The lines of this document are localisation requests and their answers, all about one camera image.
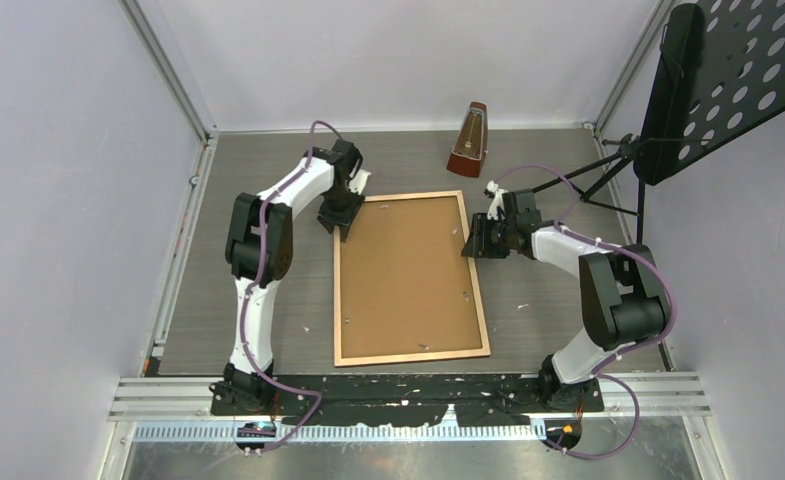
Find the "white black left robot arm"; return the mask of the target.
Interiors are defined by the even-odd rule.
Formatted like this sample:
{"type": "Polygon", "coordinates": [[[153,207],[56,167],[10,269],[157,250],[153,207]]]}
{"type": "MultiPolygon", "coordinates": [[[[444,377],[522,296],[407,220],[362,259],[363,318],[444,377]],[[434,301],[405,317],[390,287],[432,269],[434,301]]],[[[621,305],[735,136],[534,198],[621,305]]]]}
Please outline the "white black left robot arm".
{"type": "Polygon", "coordinates": [[[314,147],[274,186],[239,194],[233,204],[225,259],[235,280],[236,334],[221,380],[211,384],[216,416],[260,415],[286,386],[273,378],[272,329],[276,296],[294,258],[294,219],[314,199],[317,219],[346,238],[365,197],[369,172],[357,146],[339,139],[314,147]]]}

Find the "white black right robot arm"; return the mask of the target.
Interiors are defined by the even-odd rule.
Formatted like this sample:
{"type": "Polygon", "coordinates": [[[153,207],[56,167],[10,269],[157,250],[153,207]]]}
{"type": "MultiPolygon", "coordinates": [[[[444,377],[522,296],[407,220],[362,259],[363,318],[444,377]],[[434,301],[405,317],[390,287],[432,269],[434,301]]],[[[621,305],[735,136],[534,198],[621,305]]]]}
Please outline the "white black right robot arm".
{"type": "Polygon", "coordinates": [[[534,387],[536,401],[547,409],[575,407],[605,364],[666,331],[671,302],[653,255],[641,244],[607,244],[543,220],[529,191],[508,191],[491,181],[485,194],[490,207],[473,215],[463,256],[503,259],[518,253],[579,282],[583,327],[546,357],[534,387]]]}

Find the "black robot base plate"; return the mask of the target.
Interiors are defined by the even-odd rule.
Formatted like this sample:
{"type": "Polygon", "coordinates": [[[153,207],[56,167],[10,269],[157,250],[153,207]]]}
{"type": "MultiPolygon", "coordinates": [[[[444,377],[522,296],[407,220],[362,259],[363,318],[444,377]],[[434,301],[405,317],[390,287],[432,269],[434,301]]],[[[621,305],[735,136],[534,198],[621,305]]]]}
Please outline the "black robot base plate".
{"type": "Polygon", "coordinates": [[[454,414],[464,426],[521,425],[529,415],[604,409],[597,381],[545,390],[534,375],[283,375],[280,387],[256,380],[249,392],[227,380],[209,386],[215,416],[278,418],[289,426],[435,426],[454,414]]]}

